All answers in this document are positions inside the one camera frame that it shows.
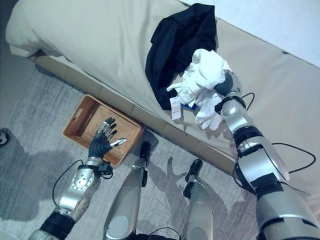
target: robot leg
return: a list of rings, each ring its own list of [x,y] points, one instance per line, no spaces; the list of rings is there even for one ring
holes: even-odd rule
[[[149,154],[150,145],[145,142],[141,147],[140,159],[132,166],[113,201],[104,224],[104,240],[128,240],[135,234],[141,188],[147,183],[148,172],[145,169]]]
[[[190,202],[182,240],[213,239],[213,206],[201,179],[198,177],[202,164],[200,159],[196,159],[185,177],[188,183],[183,195],[189,198]]]

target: bed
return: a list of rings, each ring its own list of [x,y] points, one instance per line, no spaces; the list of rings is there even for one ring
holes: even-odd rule
[[[20,0],[6,29],[12,54],[29,58],[83,91],[231,173],[236,151],[226,126],[201,130],[192,111],[172,121],[145,75],[151,37],[158,23],[183,11],[177,0]],[[320,69],[216,19],[217,53],[254,92],[249,110],[271,142],[284,142],[320,156]],[[278,149],[290,170],[310,159]],[[320,214],[320,164],[291,176],[291,185]]]

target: robot forearm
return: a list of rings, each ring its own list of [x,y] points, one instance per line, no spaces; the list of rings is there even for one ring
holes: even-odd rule
[[[257,196],[258,240],[320,239],[320,226],[306,203],[289,187],[289,172],[273,145],[258,130],[240,98],[241,84],[231,72],[216,106],[231,131],[238,159],[234,171],[242,187]]]
[[[86,163],[78,167],[69,188],[62,194],[53,213],[29,240],[65,239],[88,209],[93,194],[100,186],[100,177],[106,178],[104,176],[108,175],[112,177],[113,169],[109,162],[103,163],[103,156],[112,148],[126,142],[126,139],[122,138],[109,143],[116,134],[116,131],[112,131],[116,126],[114,122],[114,119],[108,118],[101,124],[91,141]]]

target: black garment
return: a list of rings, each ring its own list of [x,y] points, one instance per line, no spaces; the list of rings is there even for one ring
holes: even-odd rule
[[[145,74],[163,110],[170,110],[167,92],[175,74],[192,62],[197,49],[216,50],[215,6],[196,3],[188,9],[164,18],[157,26],[145,64]]]

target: mattress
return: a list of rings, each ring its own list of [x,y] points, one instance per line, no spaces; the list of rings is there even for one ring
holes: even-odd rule
[[[171,113],[159,106],[145,76],[156,26],[162,18],[184,9],[185,5],[174,0],[95,0],[81,4],[76,0],[20,0],[6,29],[6,40],[13,54],[28,57],[41,49],[59,57],[56,60],[89,74],[170,125],[235,156],[234,143],[223,123],[216,131],[201,130],[195,113],[187,109],[181,120],[172,121]],[[243,93],[256,95],[249,114],[260,131],[271,142],[288,143],[320,156],[320,69],[220,19],[216,25],[217,53],[239,77]],[[294,149],[277,149],[289,170],[311,161]],[[290,182],[310,193],[303,196],[317,213],[319,170],[320,163],[316,162],[292,174]]]

